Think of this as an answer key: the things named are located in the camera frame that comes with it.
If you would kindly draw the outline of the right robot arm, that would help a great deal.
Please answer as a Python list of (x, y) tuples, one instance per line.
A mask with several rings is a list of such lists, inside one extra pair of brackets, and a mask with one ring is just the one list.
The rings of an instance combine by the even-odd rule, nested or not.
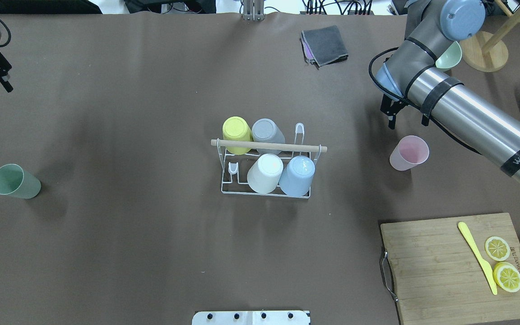
[(405, 39), (372, 80), (392, 101), (440, 124), (520, 183), (520, 122), (439, 71), (454, 41), (473, 36), (486, 12), (480, 0), (411, 0)]

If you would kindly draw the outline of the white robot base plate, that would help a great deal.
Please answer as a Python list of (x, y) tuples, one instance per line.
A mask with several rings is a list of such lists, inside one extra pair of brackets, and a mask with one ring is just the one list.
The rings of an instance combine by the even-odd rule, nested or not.
[(310, 325), (309, 311), (202, 311), (194, 314), (192, 325)]

